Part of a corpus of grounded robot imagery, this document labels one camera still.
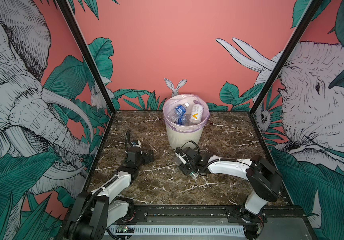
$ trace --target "brown marble surface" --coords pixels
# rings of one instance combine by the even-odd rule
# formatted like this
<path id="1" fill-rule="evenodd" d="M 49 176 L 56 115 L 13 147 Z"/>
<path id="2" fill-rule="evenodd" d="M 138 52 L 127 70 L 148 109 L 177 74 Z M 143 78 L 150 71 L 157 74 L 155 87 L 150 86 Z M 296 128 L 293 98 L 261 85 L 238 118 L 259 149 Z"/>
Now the brown marble surface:
<path id="1" fill-rule="evenodd" d="M 162 112 L 117 112 L 101 158 L 92 176 L 89 190 L 105 183 L 125 157 L 124 137 L 131 129 L 131 140 L 140 140 L 142 148 L 153 150 L 155 161 L 141 167 L 139 176 L 120 196 L 135 204 L 241 205 L 251 193 L 250 183 L 225 174 L 185 176 L 173 162 Z M 265 156 L 246 113 L 211 113 L 203 130 L 202 151 L 230 158 Z M 285 205 L 282 200 L 273 205 Z"/>

